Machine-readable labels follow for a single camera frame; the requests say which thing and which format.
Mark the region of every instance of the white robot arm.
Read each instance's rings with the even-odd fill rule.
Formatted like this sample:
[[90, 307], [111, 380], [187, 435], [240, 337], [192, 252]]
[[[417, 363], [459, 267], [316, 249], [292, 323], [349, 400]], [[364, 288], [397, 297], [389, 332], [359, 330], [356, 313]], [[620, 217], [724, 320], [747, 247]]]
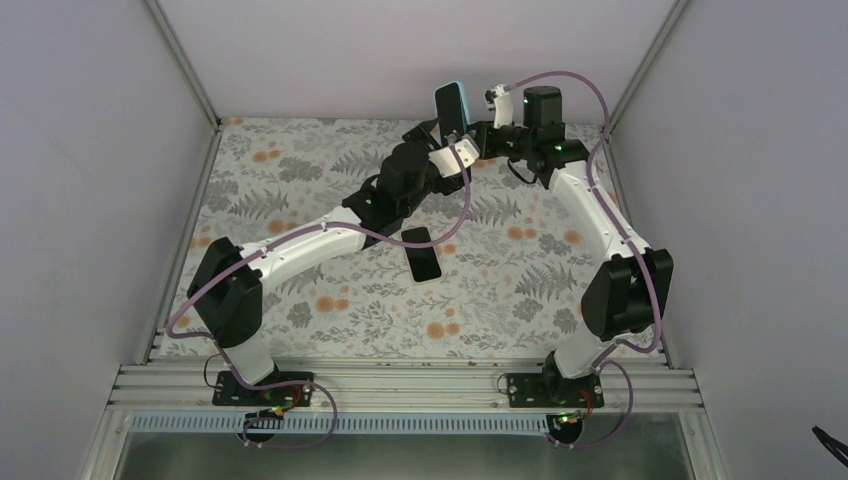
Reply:
[[[667, 251], [652, 250], [621, 212], [612, 207], [613, 215], [628, 233], [627, 238], [622, 238], [598, 203], [596, 193], [608, 205], [614, 205], [606, 191], [595, 190], [597, 187], [589, 184], [586, 147], [578, 140], [565, 139], [559, 89], [546, 86], [525, 89], [522, 126], [512, 124], [508, 95], [502, 85], [488, 91], [486, 99], [496, 110], [495, 121], [468, 126], [469, 134], [454, 146], [462, 152], [459, 161], [466, 169], [478, 157], [508, 157], [510, 165], [526, 161], [534, 178], [525, 181], [540, 181], [580, 219], [595, 258], [602, 259], [581, 299], [584, 322], [560, 348], [551, 352], [543, 366], [544, 394], [550, 403], [566, 405], [568, 399], [579, 398], [581, 390], [587, 387], [591, 390], [591, 382], [597, 382], [596, 360], [616, 337], [644, 331], [653, 323], [646, 282], [652, 282], [659, 307], [661, 311], [664, 309], [673, 263]], [[448, 195], [460, 190], [463, 181], [458, 160], [429, 133], [437, 121], [423, 122], [404, 135], [404, 142], [383, 161], [379, 175], [366, 180], [340, 207], [300, 229], [345, 222], [388, 236], [401, 228], [403, 219], [428, 194]], [[213, 287], [195, 304], [215, 341], [242, 378], [252, 385], [264, 384], [276, 371], [261, 342], [263, 288], [267, 290], [306, 268], [377, 242], [358, 231], [322, 228], [268, 251], [267, 246], [277, 238], [241, 246], [234, 246], [227, 238], [216, 240], [207, 250], [189, 288], [189, 294], [194, 295], [230, 265], [251, 253], [265, 252], [237, 270], [231, 279]], [[625, 240], [636, 245], [651, 278], [644, 278]]]

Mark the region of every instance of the black cable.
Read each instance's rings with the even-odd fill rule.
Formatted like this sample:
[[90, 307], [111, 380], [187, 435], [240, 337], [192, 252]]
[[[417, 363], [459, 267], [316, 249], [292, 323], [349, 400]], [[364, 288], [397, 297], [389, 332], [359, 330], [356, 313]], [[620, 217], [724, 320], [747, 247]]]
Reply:
[[839, 440], [831, 437], [824, 430], [819, 428], [818, 426], [813, 427], [813, 434], [816, 438], [824, 445], [824, 448], [830, 452], [831, 455], [836, 457], [842, 465], [848, 467], [848, 446]]
[[219, 355], [221, 355], [221, 352], [218, 352], [215, 355], [210, 356], [209, 358], [206, 359], [206, 363], [203, 364], [203, 383], [205, 383], [207, 387], [215, 390], [216, 392], [220, 392], [220, 390], [215, 385], [212, 385], [211, 383], [209, 383], [209, 378], [206, 376], [206, 370], [209, 369], [209, 360], [212, 360], [213, 358], [215, 358]]
[[507, 166], [507, 168], [509, 168], [509, 171], [512, 172], [513, 175], [515, 175], [515, 178], [521, 180], [522, 182], [526, 183], [527, 185], [533, 185], [534, 183], [536, 183], [536, 180], [539, 179], [539, 177], [536, 176], [535, 173], [533, 174], [533, 180], [527, 180], [526, 178], [521, 176], [520, 173], [518, 173], [518, 170], [516, 170], [515, 167], [512, 166], [513, 163], [518, 163], [520, 161], [521, 161], [520, 158], [509, 158], [506, 161], [506, 166]]

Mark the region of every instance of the white wall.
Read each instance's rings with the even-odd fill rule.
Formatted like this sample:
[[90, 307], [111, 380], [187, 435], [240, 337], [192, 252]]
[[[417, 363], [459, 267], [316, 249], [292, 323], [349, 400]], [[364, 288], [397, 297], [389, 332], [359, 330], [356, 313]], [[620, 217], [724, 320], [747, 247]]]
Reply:
[[733, 478], [843, 478], [848, 3], [695, 0], [613, 134]]
[[74, 478], [210, 129], [139, 0], [0, 3], [0, 469]]
[[[548, 70], [615, 105], [673, 3], [160, 1], [219, 115], [415, 119], [447, 82], [483, 118], [485, 88]], [[567, 121], [601, 123], [591, 91], [555, 82]]]

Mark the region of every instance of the smartphone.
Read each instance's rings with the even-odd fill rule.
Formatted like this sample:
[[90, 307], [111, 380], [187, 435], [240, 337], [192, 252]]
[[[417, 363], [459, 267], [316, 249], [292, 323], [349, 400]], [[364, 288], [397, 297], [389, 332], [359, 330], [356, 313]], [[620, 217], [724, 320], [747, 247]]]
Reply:
[[[400, 232], [400, 238], [408, 243], [427, 243], [430, 241], [430, 232], [427, 227], [410, 228]], [[436, 250], [430, 248], [404, 248], [409, 270], [412, 272], [412, 280], [415, 283], [429, 282], [442, 276], [442, 267], [439, 265], [439, 257]]]
[[439, 117], [439, 135], [442, 146], [447, 147], [451, 133], [459, 140], [468, 128], [468, 104], [465, 89], [460, 82], [452, 82], [436, 90], [436, 116]]

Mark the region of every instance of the table surface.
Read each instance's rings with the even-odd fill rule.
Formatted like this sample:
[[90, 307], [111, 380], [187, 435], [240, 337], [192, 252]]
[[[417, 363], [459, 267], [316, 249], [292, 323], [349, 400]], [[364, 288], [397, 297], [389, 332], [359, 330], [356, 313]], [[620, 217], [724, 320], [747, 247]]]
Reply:
[[[353, 193], [401, 135], [402, 120], [232, 118], [206, 186], [173, 309], [213, 240], [240, 244], [320, 217]], [[598, 127], [568, 125], [591, 148]], [[601, 153], [598, 178], [616, 198]], [[541, 185], [525, 185], [506, 160], [472, 167], [472, 208], [437, 247], [444, 275], [414, 284], [401, 248], [378, 244], [310, 268], [263, 298], [262, 335], [277, 357], [542, 358], [582, 321], [580, 297], [596, 260], [577, 218]], [[404, 222], [437, 238], [462, 195], [430, 195]], [[178, 331], [201, 330], [194, 310]], [[647, 344], [650, 331], [634, 336]], [[163, 339], [162, 356], [215, 353], [205, 339]], [[618, 349], [614, 357], [637, 354]]]

